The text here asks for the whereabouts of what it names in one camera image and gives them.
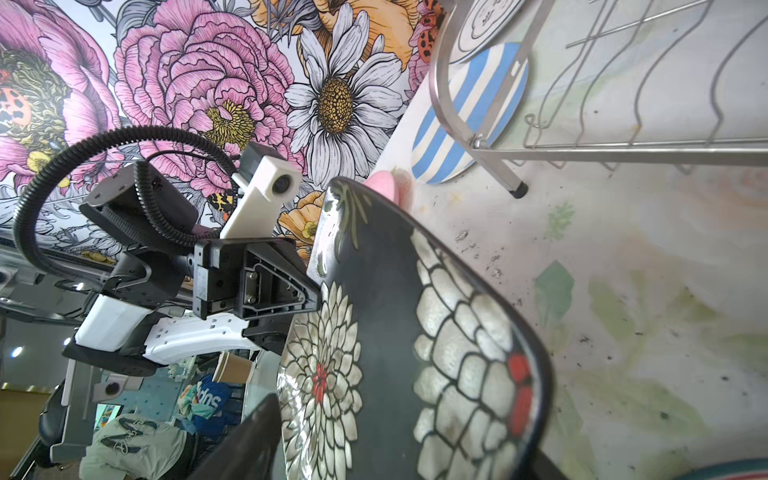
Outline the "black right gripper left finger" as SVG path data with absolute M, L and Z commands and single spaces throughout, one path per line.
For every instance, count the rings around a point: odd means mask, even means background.
M 271 479 L 280 438 L 279 402 L 277 395 L 272 393 L 189 474 L 188 479 Z

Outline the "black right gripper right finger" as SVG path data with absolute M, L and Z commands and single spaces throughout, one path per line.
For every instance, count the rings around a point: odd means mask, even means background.
M 531 480 L 568 480 L 568 477 L 541 450 L 532 455 L 528 478 Z

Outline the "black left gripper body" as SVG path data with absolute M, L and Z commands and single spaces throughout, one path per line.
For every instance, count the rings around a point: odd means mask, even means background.
M 321 305 L 320 286 L 307 275 L 296 244 L 283 238 L 201 240 L 191 273 L 195 315 L 232 313 L 247 322 L 244 338 L 276 354 L 294 316 Z

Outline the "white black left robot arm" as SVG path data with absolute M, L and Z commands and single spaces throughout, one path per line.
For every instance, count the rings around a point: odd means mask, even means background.
M 91 192 L 85 210 L 129 246 L 112 273 L 97 280 L 99 294 L 64 348 L 66 377 L 39 427 L 44 462 L 85 455 L 97 405 L 123 390 L 122 383 L 101 382 L 102 372 L 128 380 L 199 354 L 283 351 L 295 315 L 315 311 L 320 301 L 293 241 L 271 234 L 300 180 L 293 166 L 269 156 L 241 170 L 223 231 L 193 246 L 170 243 L 146 219 L 141 203 L 150 200 L 185 232 L 194 225 L 189 202 L 148 162 Z

